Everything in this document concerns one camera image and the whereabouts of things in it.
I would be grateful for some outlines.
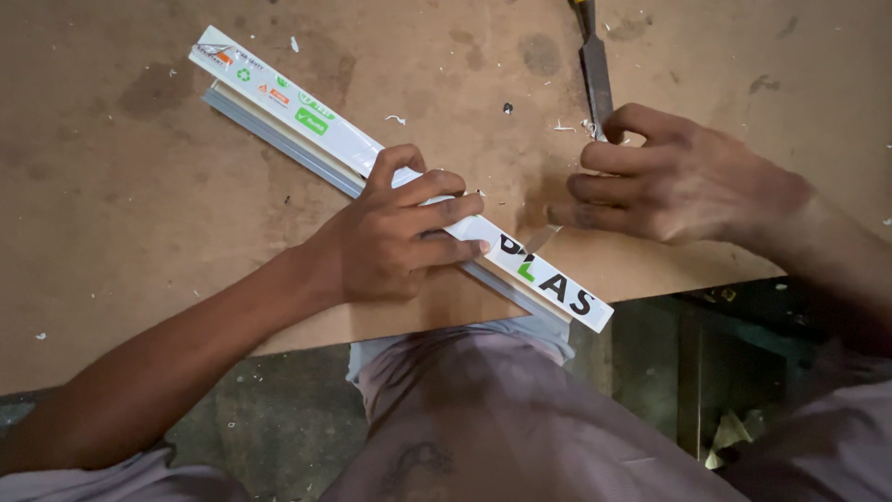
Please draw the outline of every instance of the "green label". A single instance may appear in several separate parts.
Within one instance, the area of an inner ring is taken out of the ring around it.
[[[519,273],[520,276],[523,277],[524,279],[529,280],[530,282],[533,282],[534,280],[536,280],[536,278],[533,277],[529,272],[527,272],[529,269],[530,269],[529,263],[521,264],[520,268],[517,269],[517,273]]]
[[[303,106],[297,111],[294,118],[301,124],[310,128],[316,134],[319,134],[319,136],[322,136],[328,130],[328,124],[326,124],[325,121],[312,114],[310,110],[307,110]]]
[[[316,99],[313,96],[310,96],[309,94],[301,91],[301,92],[297,93],[297,98],[301,100],[301,103],[304,103],[305,105],[309,106],[313,110],[316,110],[323,117],[327,118],[329,121],[335,117],[335,114],[332,113],[331,110],[329,110],[328,108],[325,108],[319,101],[316,101]]]

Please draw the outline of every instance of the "hand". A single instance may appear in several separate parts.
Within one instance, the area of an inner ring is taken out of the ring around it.
[[[619,146],[627,130],[644,136],[644,146]],[[577,202],[551,205],[552,223],[665,243],[743,244],[814,195],[801,176],[737,139],[646,106],[621,107],[604,131],[610,143],[589,143],[580,164],[614,176],[571,176]]]
[[[382,150],[362,194],[301,246],[337,305],[417,295],[433,265],[472,260],[489,251],[484,240],[460,241],[436,232],[483,210],[478,194],[462,196],[465,181],[455,173],[429,171],[391,188],[403,166],[425,172],[417,146]],[[419,206],[431,197],[455,195]]]

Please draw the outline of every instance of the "brown wooden surface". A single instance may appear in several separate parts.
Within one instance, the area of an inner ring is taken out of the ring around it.
[[[889,237],[888,2],[598,10],[617,105],[726,130]],[[67,380],[347,203],[200,100],[211,78],[186,55],[209,24],[381,143],[414,142],[432,167],[462,174],[518,238],[541,223],[545,200],[564,197],[586,142],[552,129],[587,113],[563,1],[2,2],[0,394]],[[542,255],[606,301],[780,273],[730,246],[604,233],[562,231]],[[335,309],[263,350],[520,313],[446,270],[409,305]]]

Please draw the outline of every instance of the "knife blade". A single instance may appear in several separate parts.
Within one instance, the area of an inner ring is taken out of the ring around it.
[[[538,229],[536,233],[530,237],[530,240],[526,241],[524,244],[524,251],[528,255],[532,255],[533,253],[542,249],[542,246],[545,246],[545,243],[549,241],[551,236],[558,233],[558,230],[561,230],[563,227],[559,225],[548,224],[544,227]]]
[[[574,0],[574,8],[584,40],[579,49],[579,59],[589,98],[591,123],[595,124],[595,138],[606,141],[601,123],[613,113],[613,97],[610,94],[604,42],[595,33],[595,3],[594,0]]]

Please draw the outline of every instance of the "gray plastic strip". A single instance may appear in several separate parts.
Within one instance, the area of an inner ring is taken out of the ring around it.
[[[359,194],[362,192],[362,187],[354,180],[351,180],[337,170],[332,169],[327,163],[322,162],[318,157],[308,152],[302,146],[294,143],[291,139],[286,138],[279,131],[269,127],[266,122],[259,120],[252,113],[248,113],[248,111],[228,97],[220,94],[216,89],[208,88],[208,90],[205,91],[204,96],[202,96],[202,99],[205,103],[213,106],[215,109],[226,115],[226,117],[232,119],[235,123],[241,125],[267,143],[270,143],[270,145],[275,146],[281,150],[283,154],[293,158],[294,161],[300,165],[315,172],[323,180],[328,181],[343,193],[352,198],[359,197]],[[540,305],[538,302],[531,300],[527,295],[517,291],[513,286],[502,280],[496,274],[486,270],[477,262],[464,262],[458,264],[458,266],[472,277],[494,289],[503,297],[511,300],[525,311],[547,323],[550,328],[553,328],[554,330],[564,330],[566,328],[566,321],[549,309]]]

